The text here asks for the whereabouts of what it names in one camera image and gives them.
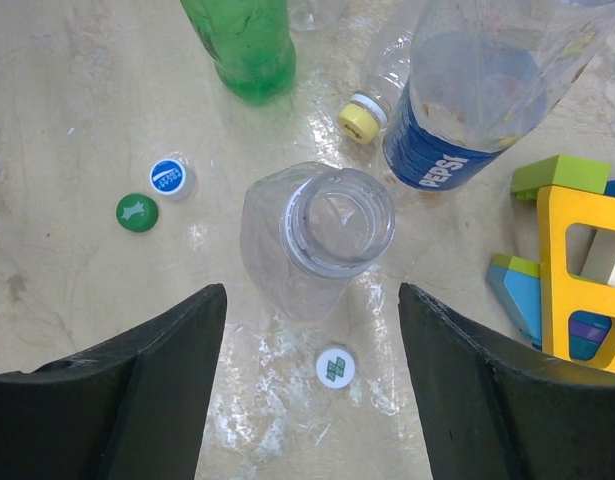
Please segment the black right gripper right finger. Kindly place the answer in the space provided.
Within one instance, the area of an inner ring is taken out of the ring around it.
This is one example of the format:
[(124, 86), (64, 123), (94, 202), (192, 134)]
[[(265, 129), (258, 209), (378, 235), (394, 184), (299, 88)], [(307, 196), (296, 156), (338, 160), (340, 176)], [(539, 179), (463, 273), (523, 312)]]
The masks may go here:
[(615, 374), (560, 360), (419, 287), (399, 318), (436, 479), (615, 479)]

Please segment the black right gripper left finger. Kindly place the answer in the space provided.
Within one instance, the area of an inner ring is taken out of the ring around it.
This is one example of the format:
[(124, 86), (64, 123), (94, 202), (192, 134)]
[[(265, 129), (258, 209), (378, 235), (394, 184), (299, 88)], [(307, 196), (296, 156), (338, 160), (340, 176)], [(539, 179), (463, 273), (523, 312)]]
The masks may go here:
[(0, 374), (0, 479), (191, 479), (227, 313), (220, 284), (39, 369)]

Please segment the white cap green print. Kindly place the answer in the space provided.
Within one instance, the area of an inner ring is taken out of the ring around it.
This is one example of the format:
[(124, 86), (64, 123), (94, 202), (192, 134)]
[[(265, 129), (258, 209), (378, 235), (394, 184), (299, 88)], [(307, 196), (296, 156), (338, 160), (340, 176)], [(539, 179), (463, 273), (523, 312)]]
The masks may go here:
[(347, 387), (355, 377), (356, 361), (349, 349), (331, 344), (320, 351), (315, 361), (319, 381), (331, 389)]

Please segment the green bottle cap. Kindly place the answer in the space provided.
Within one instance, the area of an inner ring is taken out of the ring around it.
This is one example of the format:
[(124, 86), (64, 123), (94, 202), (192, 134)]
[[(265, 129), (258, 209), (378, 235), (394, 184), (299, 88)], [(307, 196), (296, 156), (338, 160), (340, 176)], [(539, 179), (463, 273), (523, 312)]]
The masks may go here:
[(118, 223), (126, 230), (145, 233), (158, 222), (159, 208), (149, 196), (130, 193), (119, 200), (115, 215)]

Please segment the Pocari Sweat white cap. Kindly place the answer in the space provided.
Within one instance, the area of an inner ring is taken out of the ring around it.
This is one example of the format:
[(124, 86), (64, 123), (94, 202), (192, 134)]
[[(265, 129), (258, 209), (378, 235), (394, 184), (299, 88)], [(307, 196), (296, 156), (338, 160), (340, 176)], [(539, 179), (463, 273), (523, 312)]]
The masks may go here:
[(165, 158), (154, 163), (149, 171), (149, 184), (160, 196), (178, 201), (194, 188), (195, 174), (180, 160)]

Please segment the clear bottle white cap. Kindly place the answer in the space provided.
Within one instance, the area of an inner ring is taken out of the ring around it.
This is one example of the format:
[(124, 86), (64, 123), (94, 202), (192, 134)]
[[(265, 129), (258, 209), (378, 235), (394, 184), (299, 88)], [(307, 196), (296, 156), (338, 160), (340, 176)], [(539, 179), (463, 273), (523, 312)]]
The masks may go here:
[(377, 179), (305, 162), (246, 190), (240, 253), (276, 312), (318, 322), (335, 309), (348, 283), (376, 263), (394, 231), (393, 201)]

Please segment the Pepsi label clear bottle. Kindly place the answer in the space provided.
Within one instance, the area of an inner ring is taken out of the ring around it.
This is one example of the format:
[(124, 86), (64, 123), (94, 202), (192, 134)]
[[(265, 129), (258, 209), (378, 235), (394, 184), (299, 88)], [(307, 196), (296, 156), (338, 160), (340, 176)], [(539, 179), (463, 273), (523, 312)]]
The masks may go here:
[(383, 137), (402, 184), (461, 187), (535, 129), (615, 28), (615, 1), (430, 1)]

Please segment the green plastic bottle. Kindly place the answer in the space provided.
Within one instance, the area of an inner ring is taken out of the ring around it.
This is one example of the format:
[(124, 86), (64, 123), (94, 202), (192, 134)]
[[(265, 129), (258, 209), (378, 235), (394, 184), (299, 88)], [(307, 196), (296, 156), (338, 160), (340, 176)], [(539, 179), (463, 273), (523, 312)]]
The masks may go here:
[(183, 1), (221, 82), (262, 104), (288, 91), (296, 72), (286, 1)]

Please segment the clear Pocari Sweat bottle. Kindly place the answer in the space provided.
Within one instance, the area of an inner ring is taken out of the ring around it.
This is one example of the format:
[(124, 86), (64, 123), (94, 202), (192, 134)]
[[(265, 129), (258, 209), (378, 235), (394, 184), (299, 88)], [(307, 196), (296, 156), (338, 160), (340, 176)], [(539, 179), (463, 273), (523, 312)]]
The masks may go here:
[(290, 27), (294, 31), (314, 31), (334, 24), (347, 0), (292, 0), (288, 2)]

